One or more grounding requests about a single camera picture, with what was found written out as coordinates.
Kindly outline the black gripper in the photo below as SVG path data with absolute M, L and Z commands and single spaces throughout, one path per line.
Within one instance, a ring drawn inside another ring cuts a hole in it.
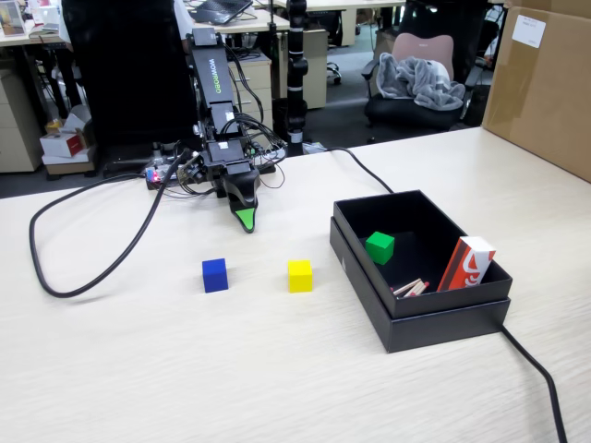
M 260 186 L 259 170 L 253 170 L 249 161 L 227 163 L 222 168 L 221 180 L 230 211 L 246 233 L 253 233 Z

